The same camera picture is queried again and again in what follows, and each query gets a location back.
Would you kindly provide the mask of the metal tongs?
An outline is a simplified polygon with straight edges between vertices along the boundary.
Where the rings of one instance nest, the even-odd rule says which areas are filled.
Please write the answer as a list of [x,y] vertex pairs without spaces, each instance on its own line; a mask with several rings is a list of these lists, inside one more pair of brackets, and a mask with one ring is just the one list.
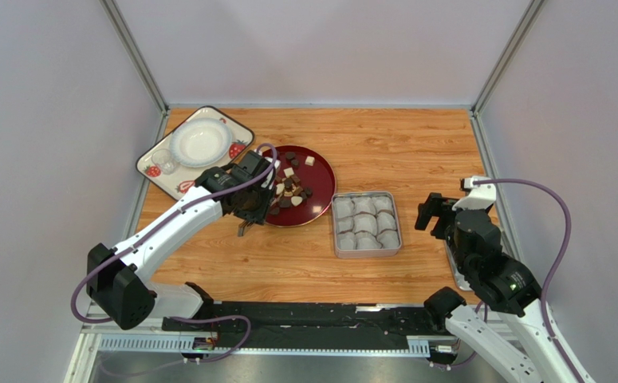
[[242,221],[238,225],[238,237],[243,237],[252,226],[262,226],[266,222],[275,196],[274,186],[270,188],[253,186],[236,194],[233,215]]

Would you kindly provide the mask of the white heart chocolate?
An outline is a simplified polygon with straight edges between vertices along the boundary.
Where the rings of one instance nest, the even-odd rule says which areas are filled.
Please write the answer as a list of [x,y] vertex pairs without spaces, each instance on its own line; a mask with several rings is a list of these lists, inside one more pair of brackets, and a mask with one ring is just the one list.
[[304,202],[304,198],[300,195],[293,195],[290,198],[290,202],[294,207],[301,205]]

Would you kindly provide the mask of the pink square tin box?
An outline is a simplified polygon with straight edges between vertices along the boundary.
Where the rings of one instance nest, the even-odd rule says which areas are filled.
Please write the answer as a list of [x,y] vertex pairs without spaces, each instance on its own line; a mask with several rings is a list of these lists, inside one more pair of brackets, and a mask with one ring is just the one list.
[[332,230],[339,259],[390,257],[403,247],[396,202],[388,191],[333,195]]

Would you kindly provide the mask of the dark red round plate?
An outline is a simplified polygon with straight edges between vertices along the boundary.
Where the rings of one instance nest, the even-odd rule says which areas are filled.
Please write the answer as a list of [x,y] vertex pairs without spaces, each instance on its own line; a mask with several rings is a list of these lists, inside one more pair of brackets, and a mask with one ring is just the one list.
[[[299,227],[311,223],[323,215],[330,207],[332,197],[337,191],[337,178],[329,162],[317,152],[296,145],[284,145],[276,147],[277,160],[274,162],[275,176],[272,186],[285,185],[285,192],[276,195],[271,208],[279,206],[278,201],[283,198],[290,199],[293,195],[300,195],[304,202],[294,207],[280,208],[278,215],[268,214],[265,224],[275,227]],[[287,152],[295,152],[296,158],[288,161],[285,158]],[[313,156],[315,163],[307,166],[305,159]],[[283,170],[292,168],[294,175],[287,178]]]

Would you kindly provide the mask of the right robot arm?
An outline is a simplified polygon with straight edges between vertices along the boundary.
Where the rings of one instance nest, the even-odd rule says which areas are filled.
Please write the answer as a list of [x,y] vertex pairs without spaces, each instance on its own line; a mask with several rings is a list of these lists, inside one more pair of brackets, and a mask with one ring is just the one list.
[[550,317],[536,278],[503,252],[502,233],[488,215],[494,201],[477,189],[461,199],[431,193],[418,207],[415,229],[423,231],[437,218],[432,236],[445,242],[458,272],[521,346],[492,330],[450,287],[425,301],[427,321],[435,332],[467,344],[508,382],[591,382]]

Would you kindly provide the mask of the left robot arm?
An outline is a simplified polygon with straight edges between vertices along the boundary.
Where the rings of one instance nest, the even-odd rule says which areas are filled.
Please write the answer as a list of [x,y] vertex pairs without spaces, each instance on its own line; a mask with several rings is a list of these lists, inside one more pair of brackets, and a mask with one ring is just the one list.
[[[270,156],[262,155],[263,148]],[[153,274],[187,240],[226,215],[241,220],[238,235],[262,225],[275,195],[280,161],[277,149],[262,144],[236,164],[207,169],[186,194],[158,219],[124,241],[96,245],[88,254],[88,274],[74,291],[85,291],[122,330],[148,318],[193,318],[203,292],[193,283],[153,283]]]

